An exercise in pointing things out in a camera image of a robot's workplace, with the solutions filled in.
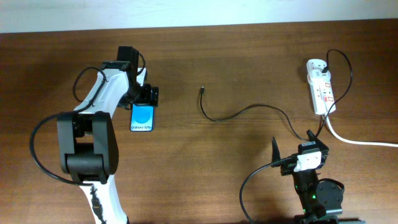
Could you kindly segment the blue Galaxy smartphone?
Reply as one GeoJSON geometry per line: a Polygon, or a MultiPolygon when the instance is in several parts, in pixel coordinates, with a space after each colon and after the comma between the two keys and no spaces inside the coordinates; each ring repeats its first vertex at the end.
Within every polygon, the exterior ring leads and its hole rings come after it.
{"type": "Polygon", "coordinates": [[[154,107],[133,105],[130,130],[150,132],[154,128],[154,107]]]}

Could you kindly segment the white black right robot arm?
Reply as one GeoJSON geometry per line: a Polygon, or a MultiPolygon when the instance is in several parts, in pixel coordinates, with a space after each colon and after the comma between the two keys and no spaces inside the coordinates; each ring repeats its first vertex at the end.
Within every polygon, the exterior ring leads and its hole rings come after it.
{"type": "Polygon", "coordinates": [[[341,207],[345,187],[333,179],[319,179],[321,169],[328,157],[329,148],[308,130],[309,142],[298,145],[298,152],[281,158],[275,138],[272,138],[272,167],[280,167],[282,176],[291,175],[303,209],[294,216],[294,222],[338,223],[337,216],[343,213],[341,207]]]}

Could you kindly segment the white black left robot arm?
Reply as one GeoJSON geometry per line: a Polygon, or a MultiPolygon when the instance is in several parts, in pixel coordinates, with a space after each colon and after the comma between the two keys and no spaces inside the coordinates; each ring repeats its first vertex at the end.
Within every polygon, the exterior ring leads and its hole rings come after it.
{"type": "Polygon", "coordinates": [[[95,223],[129,223],[116,188],[119,149],[112,117],[131,111],[131,131],[153,130],[159,89],[146,83],[143,55],[120,46],[115,60],[97,68],[97,80],[69,115],[57,120],[60,166],[86,195],[95,223]]]}

